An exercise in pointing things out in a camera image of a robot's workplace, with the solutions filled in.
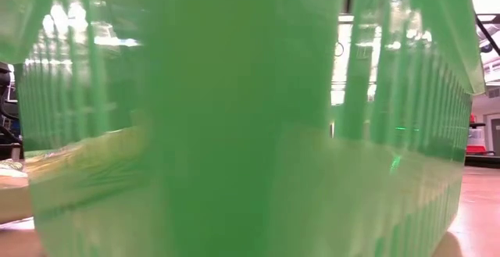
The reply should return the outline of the red white container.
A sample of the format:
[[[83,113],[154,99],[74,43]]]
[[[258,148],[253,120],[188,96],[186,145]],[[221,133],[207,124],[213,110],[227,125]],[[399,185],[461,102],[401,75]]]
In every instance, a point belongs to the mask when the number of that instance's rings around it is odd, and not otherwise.
[[[488,150],[485,144],[485,123],[478,123],[473,113],[470,114],[470,126],[467,139],[466,153],[471,155],[486,155]]]

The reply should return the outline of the green plastic basket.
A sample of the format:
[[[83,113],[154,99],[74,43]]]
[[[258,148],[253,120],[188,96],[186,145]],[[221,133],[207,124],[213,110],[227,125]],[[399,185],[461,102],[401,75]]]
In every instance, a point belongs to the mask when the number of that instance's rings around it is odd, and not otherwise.
[[[473,0],[0,0],[48,257],[431,257]]]

